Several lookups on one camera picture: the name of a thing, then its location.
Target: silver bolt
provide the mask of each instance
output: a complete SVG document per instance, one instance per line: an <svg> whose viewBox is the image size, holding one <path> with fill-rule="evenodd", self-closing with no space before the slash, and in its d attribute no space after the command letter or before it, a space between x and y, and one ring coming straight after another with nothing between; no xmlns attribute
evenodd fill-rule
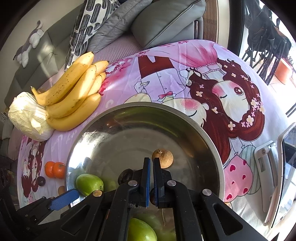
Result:
<svg viewBox="0 0 296 241"><path fill-rule="evenodd" d="M137 186L138 182L136 180L130 180L128 184L132 187Z"/></svg>
<svg viewBox="0 0 296 241"><path fill-rule="evenodd" d="M169 180L167 184L168 186L171 186L171 187L176 186L176 182L174 180Z"/></svg>
<svg viewBox="0 0 296 241"><path fill-rule="evenodd" d="M102 191L101 190L95 190L94 192L93 192L93 196L94 197L100 197L100 196L102 196Z"/></svg>
<svg viewBox="0 0 296 241"><path fill-rule="evenodd" d="M204 190L202 191L202 193L203 193L203 195L205 195L205 196L210 196L210 195L212 194L212 191L211 191L210 189L204 189Z"/></svg>

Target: white device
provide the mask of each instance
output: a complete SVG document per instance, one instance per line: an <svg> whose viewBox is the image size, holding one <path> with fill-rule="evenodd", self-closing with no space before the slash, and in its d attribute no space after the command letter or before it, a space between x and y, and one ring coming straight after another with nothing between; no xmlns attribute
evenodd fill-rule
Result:
<svg viewBox="0 0 296 241"><path fill-rule="evenodd" d="M293 130L295 126L296 123L291 124L278 137L277 143L269 141L254 151L261 183L263 211L266 213L264 222L270 228L286 215L296 194L296 129ZM285 146L289 149L287 159Z"/></svg>

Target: stuffed animal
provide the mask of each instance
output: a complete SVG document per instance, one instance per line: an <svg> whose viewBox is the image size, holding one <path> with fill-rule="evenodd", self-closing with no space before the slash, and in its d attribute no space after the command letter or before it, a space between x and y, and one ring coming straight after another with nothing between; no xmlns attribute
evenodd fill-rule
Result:
<svg viewBox="0 0 296 241"><path fill-rule="evenodd" d="M27 41L23 46L20 46L13 57L13 60L16 57L16 60L22 64L25 68L29 61L29 52L32 48L36 48L40 38L43 36L44 32L40 29L42 27L40 20L37 21L37 27L30 33Z"/></svg>

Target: banana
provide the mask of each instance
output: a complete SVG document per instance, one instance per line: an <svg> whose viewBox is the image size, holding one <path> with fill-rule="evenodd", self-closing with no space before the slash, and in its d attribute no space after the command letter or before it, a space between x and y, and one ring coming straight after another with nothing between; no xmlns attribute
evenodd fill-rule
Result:
<svg viewBox="0 0 296 241"><path fill-rule="evenodd" d="M105 71L109 63L108 61L104 60L95 62L94 65L96 66L96 75L98 76L100 73Z"/></svg>
<svg viewBox="0 0 296 241"><path fill-rule="evenodd" d="M94 84L93 84L91 90L89 91L89 95L92 95L92 94L95 94L96 92L98 92L98 90L101 88L102 82L104 81L105 78L106 78L105 72L99 74L96 77Z"/></svg>
<svg viewBox="0 0 296 241"><path fill-rule="evenodd" d="M38 104L47 106L57 103L76 84L82 74L88 69L94 59L92 52L81 55L61 76L61 78L44 93L38 94L34 87L31 87Z"/></svg>
<svg viewBox="0 0 296 241"><path fill-rule="evenodd" d="M101 95L94 94L86 98L82 105L72 114L62 118L52 118L46 113L47 123L58 131L68 131L84 122L98 107Z"/></svg>
<svg viewBox="0 0 296 241"><path fill-rule="evenodd" d="M60 102L46 106L46 111L52 118L61 118L73 113L89 95L96 77L96 66L91 65L81 76L72 91Z"/></svg>

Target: tablecloth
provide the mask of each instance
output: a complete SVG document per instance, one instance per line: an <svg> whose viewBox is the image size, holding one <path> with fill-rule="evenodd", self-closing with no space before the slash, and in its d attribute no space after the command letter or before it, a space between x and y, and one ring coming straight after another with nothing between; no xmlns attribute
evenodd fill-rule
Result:
<svg viewBox="0 0 296 241"><path fill-rule="evenodd" d="M62 69L45 89L57 81ZM253 152L269 140L276 141L289 121L258 74L238 56L206 40L151 48L112 63L106 73L101 103L81 125L55 131L45 142L22 138L17 170L20 207L42 196L58 196L64 181L49 179L44 165L66 163L76 137L93 118L123 103L148 101L182 111L206 131L224 167L224 202L266 235ZM38 186L38 176L45 177L44 187Z"/></svg>

